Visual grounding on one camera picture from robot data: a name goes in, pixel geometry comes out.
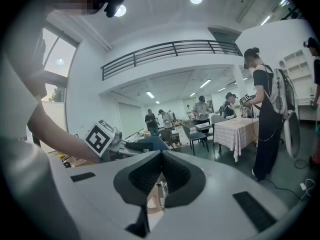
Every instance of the balcony railing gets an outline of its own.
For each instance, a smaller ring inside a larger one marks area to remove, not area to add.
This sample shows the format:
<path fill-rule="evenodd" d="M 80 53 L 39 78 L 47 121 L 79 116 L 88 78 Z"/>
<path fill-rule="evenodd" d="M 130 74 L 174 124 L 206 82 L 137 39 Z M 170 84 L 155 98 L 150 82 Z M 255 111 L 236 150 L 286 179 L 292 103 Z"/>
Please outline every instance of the balcony railing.
<path fill-rule="evenodd" d="M 242 56 L 235 43 L 215 40 L 182 40 L 149 46 L 119 57 L 104 66 L 102 81 L 142 64 L 170 57 L 192 54 L 228 54 Z"/>

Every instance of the white sleeve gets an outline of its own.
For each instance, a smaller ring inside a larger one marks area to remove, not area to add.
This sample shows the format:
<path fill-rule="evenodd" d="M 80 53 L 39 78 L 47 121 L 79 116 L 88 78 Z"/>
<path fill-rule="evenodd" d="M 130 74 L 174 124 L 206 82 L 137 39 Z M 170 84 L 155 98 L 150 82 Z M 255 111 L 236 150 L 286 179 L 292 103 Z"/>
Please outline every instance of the white sleeve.
<path fill-rule="evenodd" d="M 27 123 L 38 105 L 1 51 L 0 136 L 14 139 L 27 136 Z"/>

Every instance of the window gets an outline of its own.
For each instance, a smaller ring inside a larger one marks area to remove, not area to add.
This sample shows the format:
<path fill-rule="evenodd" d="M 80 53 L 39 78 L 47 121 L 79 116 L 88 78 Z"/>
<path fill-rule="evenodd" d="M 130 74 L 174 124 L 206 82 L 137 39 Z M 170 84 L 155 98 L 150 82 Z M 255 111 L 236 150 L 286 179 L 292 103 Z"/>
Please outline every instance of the window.
<path fill-rule="evenodd" d="M 45 53 L 43 57 L 46 102 L 65 102 L 68 74 L 78 43 L 47 23 L 43 29 Z"/>
<path fill-rule="evenodd" d="M 59 38 L 47 58 L 44 70 L 68 77 L 75 52 L 76 48 L 74 46 Z"/>

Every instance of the white backpack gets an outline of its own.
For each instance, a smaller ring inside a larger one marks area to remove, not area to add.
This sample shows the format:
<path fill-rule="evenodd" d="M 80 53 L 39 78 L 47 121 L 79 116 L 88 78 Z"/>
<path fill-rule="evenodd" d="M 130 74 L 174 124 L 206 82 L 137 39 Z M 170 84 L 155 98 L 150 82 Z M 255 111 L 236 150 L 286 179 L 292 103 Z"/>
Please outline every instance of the white backpack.
<path fill-rule="evenodd" d="M 264 65 L 265 71 L 273 73 L 271 96 L 264 90 L 275 112 L 283 115 L 286 119 L 288 111 L 295 111 L 295 94 L 292 81 L 285 75 L 282 69 L 275 68 L 273 72 Z"/>

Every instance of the checkered tablecloth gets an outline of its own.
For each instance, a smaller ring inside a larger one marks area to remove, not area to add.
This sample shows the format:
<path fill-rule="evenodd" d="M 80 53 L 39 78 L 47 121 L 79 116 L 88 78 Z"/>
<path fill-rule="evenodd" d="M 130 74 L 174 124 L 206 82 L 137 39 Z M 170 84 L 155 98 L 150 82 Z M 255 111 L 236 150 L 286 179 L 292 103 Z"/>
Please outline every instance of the checkered tablecloth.
<path fill-rule="evenodd" d="M 227 146 L 231 151 L 234 151 L 233 157 L 237 162 L 238 156 L 241 156 L 241 149 L 257 141 L 258 131 L 258 119 L 233 118 L 214 124 L 214 142 Z"/>

